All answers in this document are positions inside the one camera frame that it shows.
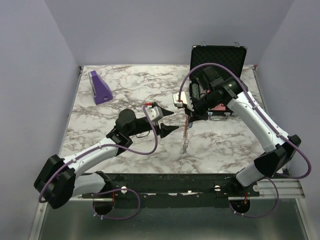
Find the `red handled metal key holder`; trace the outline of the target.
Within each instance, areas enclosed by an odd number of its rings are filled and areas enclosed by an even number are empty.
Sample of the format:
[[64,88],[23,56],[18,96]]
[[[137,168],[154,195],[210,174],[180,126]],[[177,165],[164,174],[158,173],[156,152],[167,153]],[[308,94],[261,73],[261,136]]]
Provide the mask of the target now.
[[189,139],[188,139],[189,119],[190,119],[190,117],[188,115],[186,115],[185,123],[184,123],[184,130],[183,130],[183,145],[182,145],[182,149],[181,149],[182,155],[184,155],[187,152],[187,148],[189,146]]

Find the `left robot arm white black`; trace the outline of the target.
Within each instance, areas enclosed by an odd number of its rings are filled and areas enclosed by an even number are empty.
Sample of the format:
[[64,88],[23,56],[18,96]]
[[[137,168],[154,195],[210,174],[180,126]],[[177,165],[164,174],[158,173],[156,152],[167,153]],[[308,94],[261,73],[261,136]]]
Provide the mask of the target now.
[[[165,138],[178,129],[174,125],[158,123],[163,117],[173,115],[173,112],[156,102],[144,104],[142,110],[145,116],[141,118],[137,118],[131,109],[122,110],[113,129],[93,146],[73,155],[59,157],[54,154],[49,157],[33,184],[39,192],[38,202],[48,203],[53,209],[62,207],[74,196],[76,181],[87,170],[126,151],[142,156],[151,155],[158,147],[159,138]],[[144,132],[153,132],[153,149],[148,152],[132,149],[131,137]]]

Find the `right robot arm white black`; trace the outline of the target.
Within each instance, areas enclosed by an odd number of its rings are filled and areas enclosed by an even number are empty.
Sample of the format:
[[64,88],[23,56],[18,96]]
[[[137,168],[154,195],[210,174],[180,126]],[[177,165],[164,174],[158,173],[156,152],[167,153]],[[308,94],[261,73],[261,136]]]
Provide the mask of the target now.
[[230,183],[230,191],[241,196],[248,186],[264,177],[272,177],[298,151],[301,139],[281,129],[261,108],[248,87],[232,71],[217,63],[194,67],[187,75],[206,91],[200,98],[180,91],[178,104],[184,107],[190,121],[207,120],[208,112],[220,104],[239,116],[258,139],[264,150]]

